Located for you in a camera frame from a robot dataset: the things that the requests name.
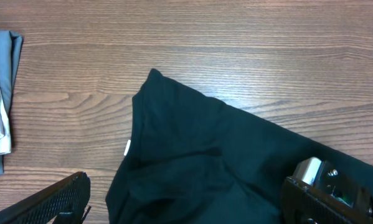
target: light blue cloth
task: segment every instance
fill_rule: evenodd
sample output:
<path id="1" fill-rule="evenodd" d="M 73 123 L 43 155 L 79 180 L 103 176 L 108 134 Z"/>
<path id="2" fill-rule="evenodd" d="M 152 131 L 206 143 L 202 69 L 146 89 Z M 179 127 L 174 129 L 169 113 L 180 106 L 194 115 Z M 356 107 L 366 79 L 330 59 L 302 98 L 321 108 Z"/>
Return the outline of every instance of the light blue cloth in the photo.
<path id="1" fill-rule="evenodd" d="M 13 31 L 0 30 L 0 88 L 4 107 L 9 113 L 12 91 L 19 65 L 22 37 Z M 0 174 L 3 173 L 2 158 L 0 158 Z"/>

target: dark green fabric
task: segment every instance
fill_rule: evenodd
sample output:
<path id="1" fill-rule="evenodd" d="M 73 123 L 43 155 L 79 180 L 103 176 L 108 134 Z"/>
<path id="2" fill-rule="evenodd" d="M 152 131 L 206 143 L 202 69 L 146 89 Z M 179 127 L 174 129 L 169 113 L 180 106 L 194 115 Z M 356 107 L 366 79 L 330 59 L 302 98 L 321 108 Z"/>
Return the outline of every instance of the dark green fabric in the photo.
<path id="1" fill-rule="evenodd" d="M 312 156 L 373 194 L 372 166 L 152 70 L 133 98 L 110 223 L 281 223 L 281 185 Z"/>

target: dark object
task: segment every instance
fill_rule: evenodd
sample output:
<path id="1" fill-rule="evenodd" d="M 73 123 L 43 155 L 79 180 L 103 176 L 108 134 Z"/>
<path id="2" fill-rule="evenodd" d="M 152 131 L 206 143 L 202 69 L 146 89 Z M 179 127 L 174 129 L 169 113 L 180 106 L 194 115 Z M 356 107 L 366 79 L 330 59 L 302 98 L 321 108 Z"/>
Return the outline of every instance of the dark object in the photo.
<path id="1" fill-rule="evenodd" d="M 86 173 L 77 172 L 0 211 L 0 224 L 47 223 L 54 217 L 54 224 L 80 224 L 90 189 Z"/>
<path id="2" fill-rule="evenodd" d="M 152 70 L 133 97 L 131 145 L 106 197 L 109 221 L 280 224 L 282 185 L 310 157 L 373 195 L 373 166 Z"/>
<path id="3" fill-rule="evenodd" d="M 310 170 L 305 172 L 309 174 L 316 168 L 313 162 L 310 166 L 304 164 L 306 161 L 283 184 L 281 204 L 286 224 L 373 223 L 373 197 L 367 189 L 328 161 L 318 166 L 312 182 L 301 180 L 301 170 Z"/>

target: screw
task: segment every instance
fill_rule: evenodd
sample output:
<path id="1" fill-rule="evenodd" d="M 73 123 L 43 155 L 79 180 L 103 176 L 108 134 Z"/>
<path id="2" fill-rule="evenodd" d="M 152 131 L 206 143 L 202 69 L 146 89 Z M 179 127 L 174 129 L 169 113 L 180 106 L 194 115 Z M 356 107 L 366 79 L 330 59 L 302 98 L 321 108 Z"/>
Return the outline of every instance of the screw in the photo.
<path id="1" fill-rule="evenodd" d="M 333 169 L 333 170 L 331 170 L 330 172 L 328 172 L 328 175 L 329 175 L 330 177 L 333 177 L 333 176 L 335 176 L 335 175 L 338 175 L 338 171 L 337 171 L 336 169 Z"/>

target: wooden surface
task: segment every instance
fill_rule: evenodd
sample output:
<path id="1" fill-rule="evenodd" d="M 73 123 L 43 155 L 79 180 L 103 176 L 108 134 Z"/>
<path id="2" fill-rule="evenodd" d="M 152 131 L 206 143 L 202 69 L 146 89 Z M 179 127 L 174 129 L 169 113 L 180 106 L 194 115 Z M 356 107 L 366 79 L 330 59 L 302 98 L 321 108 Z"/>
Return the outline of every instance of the wooden surface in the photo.
<path id="1" fill-rule="evenodd" d="M 0 0 L 24 36 L 0 210 L 78 170 L 87 223 L 151 68 L 373 165 L 373 0 Z"/>

